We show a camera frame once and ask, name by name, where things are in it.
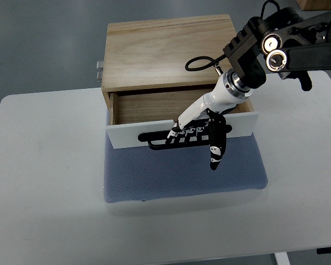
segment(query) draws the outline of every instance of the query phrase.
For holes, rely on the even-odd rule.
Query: open drawer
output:
[[[228,15],[109,24],[102,92],[113,147],[147,145],[138,141],[140,133],[170,130],[218,79],[212,68],[187,72],[185,63],[201,55],[219,57],[235,35]],[[231,65],[224,59],[221,67],[227,71]],[[228,137],[250,135],[257,117],[250,102],[239,105],[226,115],[233,127]]]

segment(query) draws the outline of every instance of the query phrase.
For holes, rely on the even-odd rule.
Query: robotic hand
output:
[[[277,12],[263,19],[267,3],[275,4]],[[177,146],[184,135],[185,142],[190,141],[187,137],[189,131],[208,131],[213,170],[221,161],[226,133],[231,130],[223,115],[243,103],[253,89],[266,81],[265,71],[257,60],[259,54],[264,55],[266,67],[271,72],[278,73],[281,79],[298,78],[304,91],[312,88],[307,71],[331,70],[331,11],[303,20],[292,8],[280,9],[275,1],[268,0],[261,16],[250,18],[223,52],[225,54],[215,60],[200,56],[185,65],[187,71],[215,66],[220,77],[212,92],[203,95],[179,116],[165,142],[165,145]],[[232,65],[226,73],[218,67],[218,62],[224,58],[228,58]],[[189,67],[192,62],[202,59],[210,60],[210,63],[198,68]]]
[[[253,93],[252,89],[240,82],[233,69],[226,73],[221,73],[221,70],[217,69],[220,77],[213,91],[204,94],[179,116],[165,142],[166,144],[171,144],[172,140],[176,142],[187,129],[196,125],[208,126],[212,170],[215,170],[221,162],[226,149],[225,136],[232,129],[230,125],[226,125],[223,115],[233,110],[237,104],[243,103]]]

